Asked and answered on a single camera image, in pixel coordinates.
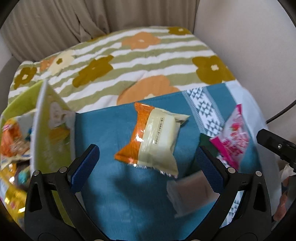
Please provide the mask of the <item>pink strawberry snack packet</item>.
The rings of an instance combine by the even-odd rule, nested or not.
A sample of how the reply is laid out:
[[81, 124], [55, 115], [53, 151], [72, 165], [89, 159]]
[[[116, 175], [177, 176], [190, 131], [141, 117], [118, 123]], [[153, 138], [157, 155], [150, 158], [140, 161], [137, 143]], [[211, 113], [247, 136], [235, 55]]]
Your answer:
[[237, 104], [223, 130], [210, 143], [232, 168], [239, 170], [240, 162], [249, 145], [249, 134], [242, 116], [242, 104]]

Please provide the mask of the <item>orange cream snack packet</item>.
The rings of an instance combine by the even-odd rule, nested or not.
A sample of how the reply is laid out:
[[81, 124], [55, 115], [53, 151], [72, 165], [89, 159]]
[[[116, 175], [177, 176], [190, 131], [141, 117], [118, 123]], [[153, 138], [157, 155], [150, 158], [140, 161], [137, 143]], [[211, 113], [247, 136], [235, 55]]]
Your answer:
[[114, 158], [135, 167], [153, 168], [177, 178], [177, 162], [173, 155], [181, 125], [188, 115], [136, 102], [137, 123], [130, 142]]

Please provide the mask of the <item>yellow gold snack bag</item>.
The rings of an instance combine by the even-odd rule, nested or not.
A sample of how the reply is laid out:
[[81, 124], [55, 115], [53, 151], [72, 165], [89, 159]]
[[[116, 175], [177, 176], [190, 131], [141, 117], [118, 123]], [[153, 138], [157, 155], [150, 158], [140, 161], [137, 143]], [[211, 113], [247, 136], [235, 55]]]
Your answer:
[[27, 192], [16, 186], [16, 164], [1, 170], [1, 201], [12, 219], [21, 229], [25, 229], [25, 205]]

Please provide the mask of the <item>brown snack packet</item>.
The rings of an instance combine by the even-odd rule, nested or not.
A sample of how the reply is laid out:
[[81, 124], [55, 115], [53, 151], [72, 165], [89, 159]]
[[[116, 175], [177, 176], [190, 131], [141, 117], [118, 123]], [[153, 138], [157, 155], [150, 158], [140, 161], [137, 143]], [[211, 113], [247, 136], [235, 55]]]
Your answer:
[[183, 217], [203, 208], [218, 199], [202, 171], [198, 171], [178, 181], [166, 183], [167, 197], [176, 211], [175, 217]]

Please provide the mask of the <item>blue patterned cloth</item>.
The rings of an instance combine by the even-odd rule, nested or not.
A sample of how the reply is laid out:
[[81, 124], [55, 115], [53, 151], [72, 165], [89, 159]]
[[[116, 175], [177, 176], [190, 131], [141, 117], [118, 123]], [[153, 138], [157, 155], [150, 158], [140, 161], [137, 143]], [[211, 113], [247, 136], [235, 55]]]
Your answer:
[[248, 174], [263, 172], [271, 210], [276, 210], [280, 201], [276, 157], [256, 141], [258, 131], [266, 127], [265, 119], [238, 81], [144, 99], [142, 104], [158, 114], [156, 125], [150, 128], [146, 121], [142, 131], [136, 127], [142, 116], [136, 101], [76, 114], [76, 155], [91, 144], [100, 150], [99, 161], [81, 191], [83, 202], [110, 239], [182, 240], [200, 224], [213, 202], [176, 217], [167, 183], [201, 172], [195, 160], [201, 135], [219, 135], [238, 104], [249, 141], [237, 168]]

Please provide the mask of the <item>green storage box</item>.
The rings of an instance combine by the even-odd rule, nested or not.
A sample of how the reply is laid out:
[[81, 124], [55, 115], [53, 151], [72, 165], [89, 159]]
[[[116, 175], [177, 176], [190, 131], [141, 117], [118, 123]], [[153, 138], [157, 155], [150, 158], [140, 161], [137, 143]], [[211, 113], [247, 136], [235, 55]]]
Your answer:
[[16, 164], [16, 186], [25, 192], [33, 172], [53, 173], [75, 159], [75, 116], [47, 81], [40, 81], [16, 97], [1, 114], [4, 123], [15, 116], [34, 115], [30, 153]]

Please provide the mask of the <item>french fries snack bag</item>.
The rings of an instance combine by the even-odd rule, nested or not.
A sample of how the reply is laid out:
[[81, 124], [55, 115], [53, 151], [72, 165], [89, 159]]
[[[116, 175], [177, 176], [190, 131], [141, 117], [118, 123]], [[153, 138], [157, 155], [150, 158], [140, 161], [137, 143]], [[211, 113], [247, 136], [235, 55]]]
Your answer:
[[1, 129], [1, 169], [13, 162], [31, 158], [30, 142], [34, 115], [32, 113], [8, 119]]

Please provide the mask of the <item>floral striped quilt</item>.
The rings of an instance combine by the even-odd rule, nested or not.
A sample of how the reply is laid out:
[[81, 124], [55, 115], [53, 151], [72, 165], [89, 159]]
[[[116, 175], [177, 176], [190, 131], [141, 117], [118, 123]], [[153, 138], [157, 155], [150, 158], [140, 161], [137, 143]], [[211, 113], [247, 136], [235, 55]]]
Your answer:
[[72, 110], [87, 112], [234, 78], [218, 55], [186, 28], [134, 28], [37, 62], [23, 61], [8, 101], [46, 80]]

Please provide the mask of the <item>beige curtain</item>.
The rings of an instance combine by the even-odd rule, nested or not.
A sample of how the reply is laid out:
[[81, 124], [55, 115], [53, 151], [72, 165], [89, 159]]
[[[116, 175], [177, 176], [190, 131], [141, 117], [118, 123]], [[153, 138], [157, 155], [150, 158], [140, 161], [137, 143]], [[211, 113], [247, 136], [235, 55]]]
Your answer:
[[1, 35], [20, 62], [39, 61], [109, 33], [149, 26], [194, 30], [199, 1], [19, 1]]

